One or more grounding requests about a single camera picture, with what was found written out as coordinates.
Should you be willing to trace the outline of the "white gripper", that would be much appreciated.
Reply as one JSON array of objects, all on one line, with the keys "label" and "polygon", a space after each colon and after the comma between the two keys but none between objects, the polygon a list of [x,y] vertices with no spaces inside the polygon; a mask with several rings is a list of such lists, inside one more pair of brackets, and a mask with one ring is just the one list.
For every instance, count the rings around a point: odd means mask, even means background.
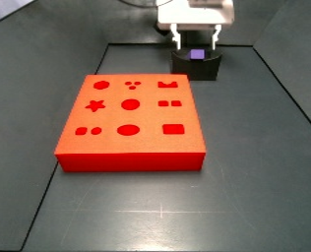
[{"label": "white gripper", "polygon": [[223,26],[235,21],[234,0],[157,0],[157,26],[161,30],[171,29],[177,49],[183,48],[180,30],[214,29],[211,38],[212,50]]}]

